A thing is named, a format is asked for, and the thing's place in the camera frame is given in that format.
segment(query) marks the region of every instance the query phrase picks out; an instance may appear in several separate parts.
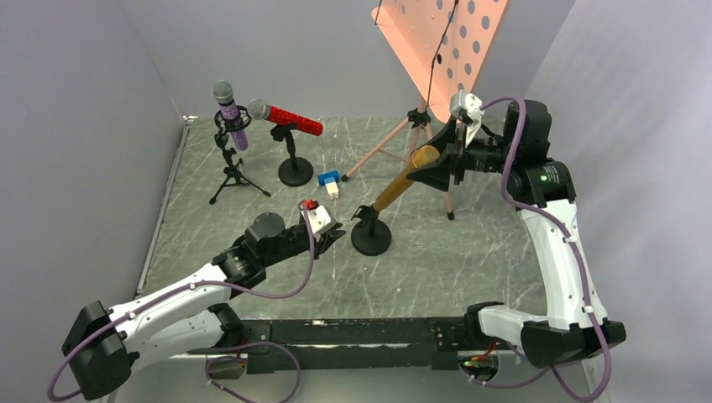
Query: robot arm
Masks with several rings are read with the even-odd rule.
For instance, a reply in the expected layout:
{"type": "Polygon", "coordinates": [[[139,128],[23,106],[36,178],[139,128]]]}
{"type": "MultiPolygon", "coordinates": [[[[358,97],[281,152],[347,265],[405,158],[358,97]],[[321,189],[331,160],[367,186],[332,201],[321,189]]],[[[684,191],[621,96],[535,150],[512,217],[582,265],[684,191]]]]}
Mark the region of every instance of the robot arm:
{"type": "MultiPolygon", "coordinates": [[[[331,211],[304,201],[315,241],[315,259],[345,232],[331,211]]],[[[128,377],[156,361],[201,348],[238,346],[243,325],[226,303],[242,293],[222,283],[251,289],[266,279],[266,268],[309,250],[306,221],[290,228],[277,214],[255,218],[233,246],[185,279],[138,300],[105,309],[96,301],[81,310],[62,352],[67,356],[98,328],[128,314],[128,320],[84,347],[70,367],[87,400],[116,390],[128,377]],[[196,283],[209,282],[196,286],[196,283]],[[139,313],[134,310],[164,298],[139,313]]]]}
{"type": "MultiPolygon", "coordinates": [[[[518,209],[521,220],[537,251],[547,294],[547,315],[536,316],[510,309],[502,302],[470,306],[465,322],[475,337],[498,338],[522,347],[532,365],[543,368],[586,359],[601,353],[589,314],[594,313],[609,347],[622,343],[626,331],[620,322],[608,320],[590,279],[579,240],[576,220],[576,193],[568,168],[548,158],[551,115],[547,107],[525,101],[526,120],[515,163],[507,181],[507,192],[520,203],[563,222],[571,236],[566,238],[554,222],[542,214],[518,209]],[[584,262],[590,304],[584,303],[579,265],[569,242],[576,242],[584,262]]],[[[503,173],[519,118],[515,103],[509,106],[501,136],[476,139],[481,127],[481,102],[473,94],[460,91],[451,101],[453,118],[425,145],[440,151],[437,161],[412,171],[407,177],[440,191],[448,191],[450,176],[458,184],[468,170],[503,173]]]]}

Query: silver microphone head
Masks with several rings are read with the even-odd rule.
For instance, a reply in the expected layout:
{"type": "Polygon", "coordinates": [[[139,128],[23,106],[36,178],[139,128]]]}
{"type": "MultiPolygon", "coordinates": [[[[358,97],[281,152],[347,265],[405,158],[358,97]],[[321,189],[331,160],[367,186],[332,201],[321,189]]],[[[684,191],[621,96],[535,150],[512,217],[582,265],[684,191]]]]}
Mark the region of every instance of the silver microphone head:
{"type": "Polygon", "coordinates": [[[217,80],[212,84],[212,95],[218,103],[228,105],[233,101],[233,86],[225,80],[217,80]]]}
{"type": "Polygon", "coordinates": [[[264,120],[270,116],[270,105],[261,99],[253,99],[247,106],[247,112],[252,119],[264,120]]]}

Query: microphone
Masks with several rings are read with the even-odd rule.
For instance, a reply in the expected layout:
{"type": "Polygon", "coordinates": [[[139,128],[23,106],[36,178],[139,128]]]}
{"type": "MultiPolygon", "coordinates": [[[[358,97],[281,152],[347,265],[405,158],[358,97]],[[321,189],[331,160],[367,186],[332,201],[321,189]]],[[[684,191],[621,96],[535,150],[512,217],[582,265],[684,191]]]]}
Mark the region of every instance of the microphone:
{"type": "Polygon", "coordinates": [[[438,158],[440,158],[440,151],[437,151],[437,149],[431,145],[424,145],[413,151],[413,154],[411,154],[411,161],[388,185],[388,187],[380,193],[372,205],[373,209],[377,212],[382,212],[390,206],[395,199],[397,199],[413,185],[413,181],[407,178],[408,174],[424,165],[435,162],[438,158]]]}
{"type": "Polygon", "coordinates": [[[250,101],[247,110],[253,119],[267,120],[279,125],[295,123],[297,130],[314,136],[322,135],[324,130],[324,126],[319,122],[303,118],[294,113],[279,109],[278,107],[272,107],[264,103],[261,99],[253,99],[250,101]]]}
{"type": "Polygon", "coordinates": [[[247,124],[243,124],[238,106],[235,105],[233,87],[225,80],[217,80],[212,84],[212,95],[220,105],[222,120],[235,142],[235,147],[240,151],[245,151],[248,148],[247,135],[244,132],[247,124]]]}

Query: purple microphone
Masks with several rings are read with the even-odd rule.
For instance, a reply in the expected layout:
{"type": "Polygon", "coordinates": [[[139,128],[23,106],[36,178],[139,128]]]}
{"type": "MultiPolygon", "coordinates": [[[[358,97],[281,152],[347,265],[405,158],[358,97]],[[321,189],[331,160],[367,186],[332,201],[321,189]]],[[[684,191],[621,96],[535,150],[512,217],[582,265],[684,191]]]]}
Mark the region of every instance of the purple microphone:
{"type": "MultiPolygon", "coordinates": [[[[231,127],[240,127],[242,124],[240,111],[238,106],[235,105],[235,100],[233,99],[233,87],[230,83],[225,80],[218,80],[212,85],[212,95],[215,100],[220,104],[220,113],[222,114],[222,119],[225,121],[225,126],[228,130],[231,127]]],[[[233,137],[235,142],[235,147],[240,151],[245,151],[248,147],[247,136],[244,130],[237,129],[230,131],[230,135],[233,137]]]]}

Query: pink tripod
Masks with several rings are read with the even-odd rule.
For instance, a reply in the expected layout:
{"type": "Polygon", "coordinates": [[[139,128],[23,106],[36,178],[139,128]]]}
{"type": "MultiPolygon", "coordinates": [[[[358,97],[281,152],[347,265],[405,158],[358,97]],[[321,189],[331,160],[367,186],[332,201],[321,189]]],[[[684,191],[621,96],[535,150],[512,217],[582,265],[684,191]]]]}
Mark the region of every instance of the pink tripod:
{"type": "MultiPolygon", "coordinates": [[[[408,163],[408,160],[405,158],[401,158],[398,155],[389,153],[388,151],[382,150],[383,146],[385,146],[391,139],[395,137],[396,134],[398,134],[403,128],[405,128],[408,123],[413,123],[415,127],[413,128],[413,134],[411,136],[411,144],[408,149],[408,155],[413,154],[413,151],[415,151],[417,145],[418,145],[418,139],[421,136],[421,131],[425,129],[425,132],[427,134],[427,139],[430,140],[432,139],[432,129],[430,128],[430,115],[427,114],[427,104],[425,98],[421,97],[420,103],[418,104],[418,108],[414,109],[410,112],[408,112],[408,117],[403,119],[402,122],[398,123],[398,126],[396,126],[390,133],[388,133],[387,136],[383,137],[382,140],[378,144],[376,144],[375,147],[373,147],[372,150],[370,150],[356,165],[349,170],[346,175],[343,175],[341,177],[342,181],[348,181],[348,178],[350,178],[363,164],[366,163],[366,161],[370,160],[371,157],[374,156],[376,153],[383,153],[388,155],[389,157],[393,157],[397,160],[403,161],[405,163],[408,163]]],[[[444,191],[442,193],[442,199],[445,201],[445,211],[448,214],[448,219],[453,220],[455,219],[455,213],[453,212],[453,206],[452,203],[450,202],[450,194],[444,191]]]]}

